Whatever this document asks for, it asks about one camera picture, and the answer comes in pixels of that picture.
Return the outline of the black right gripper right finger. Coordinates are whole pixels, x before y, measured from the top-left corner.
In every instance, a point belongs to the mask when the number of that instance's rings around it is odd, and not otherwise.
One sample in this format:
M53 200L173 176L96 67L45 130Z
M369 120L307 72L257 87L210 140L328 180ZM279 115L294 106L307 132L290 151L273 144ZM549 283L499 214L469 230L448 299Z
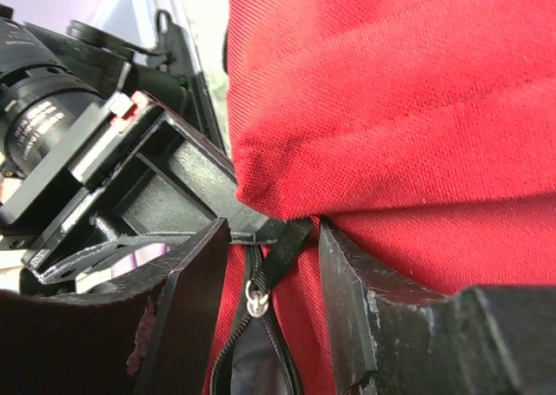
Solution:
M555 290L434 292L321 223L321 285L340 394L552 394Z

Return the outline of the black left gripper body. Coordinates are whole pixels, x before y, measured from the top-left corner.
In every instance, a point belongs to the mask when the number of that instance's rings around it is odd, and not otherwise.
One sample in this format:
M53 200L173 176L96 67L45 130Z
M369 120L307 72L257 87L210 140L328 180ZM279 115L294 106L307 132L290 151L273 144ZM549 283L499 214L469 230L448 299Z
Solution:
M74 116L78 105L83 112ZM133 201L145 172L129 163L151 154L161 164L190 129L183 116L143 91L68 107L48 98L3 114L1 150L24 181L1 206L1 248L42 247L49 232L67 233L85 198L97 212Z

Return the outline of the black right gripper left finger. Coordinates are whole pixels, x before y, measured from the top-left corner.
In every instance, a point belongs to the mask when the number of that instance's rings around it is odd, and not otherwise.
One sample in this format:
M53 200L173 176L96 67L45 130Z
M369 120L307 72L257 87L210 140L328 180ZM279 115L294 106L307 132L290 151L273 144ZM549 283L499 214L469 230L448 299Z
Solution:
M201 393L228 241L219 219L98 293L2 292L2 393Z

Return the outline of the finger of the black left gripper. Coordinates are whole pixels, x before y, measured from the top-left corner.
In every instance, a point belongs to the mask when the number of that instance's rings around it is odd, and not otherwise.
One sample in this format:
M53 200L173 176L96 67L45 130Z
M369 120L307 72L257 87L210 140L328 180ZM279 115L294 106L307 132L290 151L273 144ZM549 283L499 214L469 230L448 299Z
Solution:
M145 172L133 201L97 212L85 198L73 212L73 227L49 232L42 247L33 244L23 265L49 285L102 271L148 245L177 246L219 218L227 219L234 244L272 244L283 232L284 222L235 198L230 160L193 127L161 164L151 158L140 155L128 165Z

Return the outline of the red backpack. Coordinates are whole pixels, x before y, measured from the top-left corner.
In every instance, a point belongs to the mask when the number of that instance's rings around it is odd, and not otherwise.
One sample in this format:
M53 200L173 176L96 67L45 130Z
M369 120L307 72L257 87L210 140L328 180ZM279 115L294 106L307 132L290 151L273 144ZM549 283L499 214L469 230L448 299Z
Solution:
M229 0L237 198L210 394L340 394L321 223L446 296L555 290L555 0Z

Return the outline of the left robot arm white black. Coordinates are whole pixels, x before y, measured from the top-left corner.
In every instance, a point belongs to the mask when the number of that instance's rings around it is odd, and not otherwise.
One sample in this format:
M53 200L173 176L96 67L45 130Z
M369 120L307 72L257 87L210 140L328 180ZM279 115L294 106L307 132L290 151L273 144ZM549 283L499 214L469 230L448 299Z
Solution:
M225 218L231 240L284 227L241 204L195 45L168 12L145 50L73 21L59 35L1 9L1 247L42 284L178 244Z

